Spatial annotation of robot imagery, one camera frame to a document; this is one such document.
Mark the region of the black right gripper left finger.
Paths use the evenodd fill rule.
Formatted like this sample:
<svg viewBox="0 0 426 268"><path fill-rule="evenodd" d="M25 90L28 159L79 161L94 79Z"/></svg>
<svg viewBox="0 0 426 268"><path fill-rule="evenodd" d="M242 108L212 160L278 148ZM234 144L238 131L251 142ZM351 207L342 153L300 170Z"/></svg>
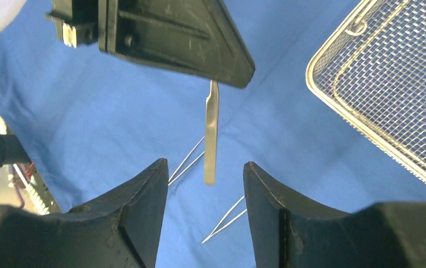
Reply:
<svg viewBox="0 0 426 268"><path fill-rule="evenodd" d="M168 179L158 159L66 213L0 205L0 267L154 267Z"/></svg>

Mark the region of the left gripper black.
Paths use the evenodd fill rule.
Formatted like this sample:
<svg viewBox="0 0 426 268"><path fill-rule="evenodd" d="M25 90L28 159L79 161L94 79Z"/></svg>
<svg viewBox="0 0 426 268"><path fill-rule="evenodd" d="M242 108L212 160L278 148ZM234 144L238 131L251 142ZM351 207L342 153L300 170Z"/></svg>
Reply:
<svg viewBox="0 0 426 268"><path fill-rule="evenodd" d="M244 88L255 63L226 5L218 0L52 0L45 14L72 48L98 40L132 63Z"/></svg>

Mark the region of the blue surgical wrap cloth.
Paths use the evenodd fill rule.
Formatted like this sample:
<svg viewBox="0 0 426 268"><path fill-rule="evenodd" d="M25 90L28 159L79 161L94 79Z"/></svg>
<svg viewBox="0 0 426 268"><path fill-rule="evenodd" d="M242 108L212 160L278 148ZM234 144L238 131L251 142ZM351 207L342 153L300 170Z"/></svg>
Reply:
<svg viewBox="0 0 426 268"><path fill-rule="evenodd" d="M246 216L205 237L243 195L253 161L287 186L354 212L426 201L426 185L317 98L309 60L356 1L227 1L255 64L244 90L221 85L217 180L198 162L169 189L157 267L254 267ZM50 1L0 1L0 115L63 210L164 157L175 169L204 134L209 81L72 49Z"/></svg>

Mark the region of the wire mesh steel tray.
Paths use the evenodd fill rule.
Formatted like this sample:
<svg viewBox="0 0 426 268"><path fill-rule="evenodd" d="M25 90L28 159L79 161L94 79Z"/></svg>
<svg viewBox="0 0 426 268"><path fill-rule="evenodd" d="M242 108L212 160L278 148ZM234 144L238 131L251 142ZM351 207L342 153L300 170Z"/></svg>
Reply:
<svg viewBox="0 0 426 268"><path fill-rule="evenodd" d="M305 82L426 185L426 1L361 1L312 57Z"/></svg>

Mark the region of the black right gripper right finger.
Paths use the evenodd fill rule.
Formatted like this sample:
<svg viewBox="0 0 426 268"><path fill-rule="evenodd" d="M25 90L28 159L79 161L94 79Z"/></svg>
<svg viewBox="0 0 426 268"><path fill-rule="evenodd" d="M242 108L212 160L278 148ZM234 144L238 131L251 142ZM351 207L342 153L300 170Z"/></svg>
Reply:
<svg viewBox="0 0 426 268"><path fill-rule="evenodd" d="M254 162L243 168L257 267L426 267L426 202L354 213L314 201Z"/></svg>

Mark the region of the steel forceps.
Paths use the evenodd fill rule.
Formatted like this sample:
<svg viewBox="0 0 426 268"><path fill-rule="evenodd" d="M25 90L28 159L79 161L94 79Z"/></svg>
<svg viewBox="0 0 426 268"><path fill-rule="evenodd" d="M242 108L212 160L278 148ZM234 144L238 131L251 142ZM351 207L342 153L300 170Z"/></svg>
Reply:
<svg viewBox="0 0 426 268"><path fill-rule="evenodd" d="M171 186L174 184L182 175L184 175L197 161L199 161L203 155L204 151L201 152L196 156L195 159L191 160L190 158L196 153L198 150L197 148L201 145L203 140L205 139L205 136L203 136L195 145L194 147L188 152L186 157L181 161L181 163L178 165L178 167L174 170L174 172L170 175L168 186Z"/></svg>

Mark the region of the pointed steel tweezers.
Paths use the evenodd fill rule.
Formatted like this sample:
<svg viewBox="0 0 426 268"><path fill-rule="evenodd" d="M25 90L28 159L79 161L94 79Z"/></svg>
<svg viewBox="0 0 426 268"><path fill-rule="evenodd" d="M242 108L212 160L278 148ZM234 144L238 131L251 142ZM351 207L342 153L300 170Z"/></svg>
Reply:
<svg viewBox="0 0 426 268"><path fill-rule="evenodd" d="M208 242L213 236L219 234L224 229L229 227L232 223L234 223L236 220L238 220L240 217L242 217L247 212L247 208L243 208L239 213L236 215L232 215L232 212L236 210L238 206L240 206L242 203L245 203L245 196L241 196L222 216L222 218L219 220L219 222L216 224L216 226L212 229L212 231L202 240L201 244L205 244Z"/></svg>

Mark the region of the blunt steel tweezers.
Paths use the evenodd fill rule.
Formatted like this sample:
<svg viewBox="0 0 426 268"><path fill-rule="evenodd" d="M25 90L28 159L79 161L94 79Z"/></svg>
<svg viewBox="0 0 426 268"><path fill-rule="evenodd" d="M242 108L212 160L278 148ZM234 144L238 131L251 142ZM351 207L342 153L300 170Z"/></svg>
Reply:
<svg viewBox="0 0 426 268"><path fill-rule="evenodd" d="M207 185L216 182L217 140L219 119L219 87L214 80L210 82L209 95L205 101L205 135L204 135L204 173Z"/></svg>

